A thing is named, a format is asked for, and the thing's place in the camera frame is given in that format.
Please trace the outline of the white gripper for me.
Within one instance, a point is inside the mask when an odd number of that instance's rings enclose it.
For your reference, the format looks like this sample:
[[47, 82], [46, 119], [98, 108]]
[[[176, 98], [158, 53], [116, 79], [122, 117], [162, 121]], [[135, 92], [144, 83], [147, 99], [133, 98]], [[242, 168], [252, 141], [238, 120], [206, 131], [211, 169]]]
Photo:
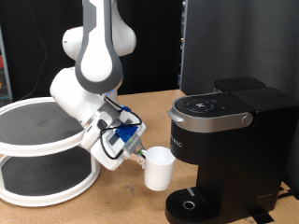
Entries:
[[130, 113], [122, 111], [116, 116], [105, 111], [96, 112], [85, 125], [81, 145], [88, 149], [93, 157], [108, 170], [116, 170], [124, 160], [144, 164], [146, 149], [142, 142], [136, 152], [131, 155], [129, 131], [131, 125]]

